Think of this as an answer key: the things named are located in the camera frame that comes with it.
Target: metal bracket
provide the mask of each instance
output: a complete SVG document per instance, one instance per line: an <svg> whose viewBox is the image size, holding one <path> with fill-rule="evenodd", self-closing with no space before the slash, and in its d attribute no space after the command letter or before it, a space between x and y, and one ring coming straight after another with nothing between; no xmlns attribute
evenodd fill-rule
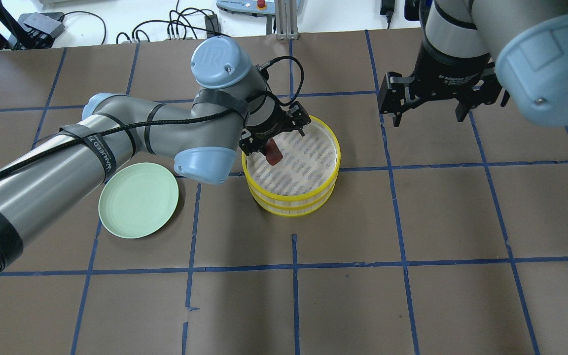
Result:
<svg viewBox="0 0 568 355"><path fill-rule="evenodd" d="M298 39L296 0L275 0L275 20L277 39Z"/></svg>

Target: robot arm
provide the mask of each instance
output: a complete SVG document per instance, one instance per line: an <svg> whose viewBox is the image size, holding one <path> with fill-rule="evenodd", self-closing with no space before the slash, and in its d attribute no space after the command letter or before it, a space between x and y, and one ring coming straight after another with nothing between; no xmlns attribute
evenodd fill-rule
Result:
<svg viewBox="0 0 568 355"><path fill-rule="evenodd" d="M299 103L288 103L288 111L281 108L267 84L268 65L253 66L230 38L201 43L191 65L203 87L192 110L97 94L85 107L83 121L63 127L0 171L0 271L138 151L171 157L180 175L220 184L230 173L239 141L247 155L268 155L270 138L282 131L303 134L311 121Z"/></svg>
<svg viewBox="0 0 568 355"><path fill-rule="evenodd" d="M410 4L424 9L424 0ZM406 110L446 99L459 101L461 122L471 108L493 104L501 86L528 120L568 125L568 0L434 0L420 20L413 73L388 72L378 97L394 126Z"/></svg>

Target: white floor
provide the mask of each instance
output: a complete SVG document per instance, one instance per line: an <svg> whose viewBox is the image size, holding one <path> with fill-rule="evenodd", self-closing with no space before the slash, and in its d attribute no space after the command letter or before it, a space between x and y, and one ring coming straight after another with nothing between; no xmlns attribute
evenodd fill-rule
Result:
<svg viewBox="0 0 568 355"><path fill-rule="evenodd" d="M115 43L119 32L131 33L133 27L146 20L167 20L176 0L66 0L54 4L41 4L38 0L2 0L14 16L33 12L90 11L106 22L106 43ZM396 13L392 28L419 27L418 22L404 20L404 0L396 0ZM196 7L212 9L218 14L223 33L230 36L260 36L266 32L266 18L254 18L244 14L228 14L216 7L215 0L180 0L179 9ZM385 29L387 22L379 14L381 0L302 0L298 10L300 32L337 32L364 29ZM196 27L205 27L203 16L190 16ZM54 47L96 45L102 42L102 23L88 14L72 14L65 19L65 33L56 39ZM167 38L164 23L149 23L141 27L152 41ZM9 31L0 22L0 33L9 36ZM205 38L203 32L197 32Z"/></svg>

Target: round plate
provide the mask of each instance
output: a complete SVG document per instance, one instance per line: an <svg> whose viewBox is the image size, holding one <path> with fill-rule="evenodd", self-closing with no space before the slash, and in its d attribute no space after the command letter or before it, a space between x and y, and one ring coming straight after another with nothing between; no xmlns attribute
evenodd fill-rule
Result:
<svg viewBox="0 0 568 355"><path fill-rule="evenodd" d="M153 163L133 164L108 181L98 203L100 220L122 238L141 238L160 229L178 203L177 180Z"/></svg>

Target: yellow and white basket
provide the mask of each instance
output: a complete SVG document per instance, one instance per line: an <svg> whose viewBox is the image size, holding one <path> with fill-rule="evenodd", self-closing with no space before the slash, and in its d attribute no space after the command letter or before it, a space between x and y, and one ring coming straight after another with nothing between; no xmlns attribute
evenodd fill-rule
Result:
<svg viewBox="0 0 568 355"><path fill-rule="evenodd" d="M339 173L341 149L333 131L317 117L297 131L274 140L283 159L275 166L261 154L243 153L243 171L251 195L266 211L280 216L302 216L328 200Z"/></svg>

